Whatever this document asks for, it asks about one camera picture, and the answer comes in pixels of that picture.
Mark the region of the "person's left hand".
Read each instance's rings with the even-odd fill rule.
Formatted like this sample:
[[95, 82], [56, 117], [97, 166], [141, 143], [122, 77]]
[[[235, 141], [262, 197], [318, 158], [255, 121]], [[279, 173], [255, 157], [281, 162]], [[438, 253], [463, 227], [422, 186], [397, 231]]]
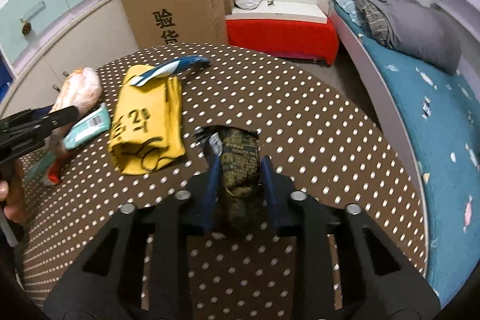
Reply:
[[24, 168], [20, 160], [13, 165], [11, 179], [1, 181], [1, 202], [4, 202], [5, 217], [15, 223], [23, 223], [27, 216], [24, 199]]

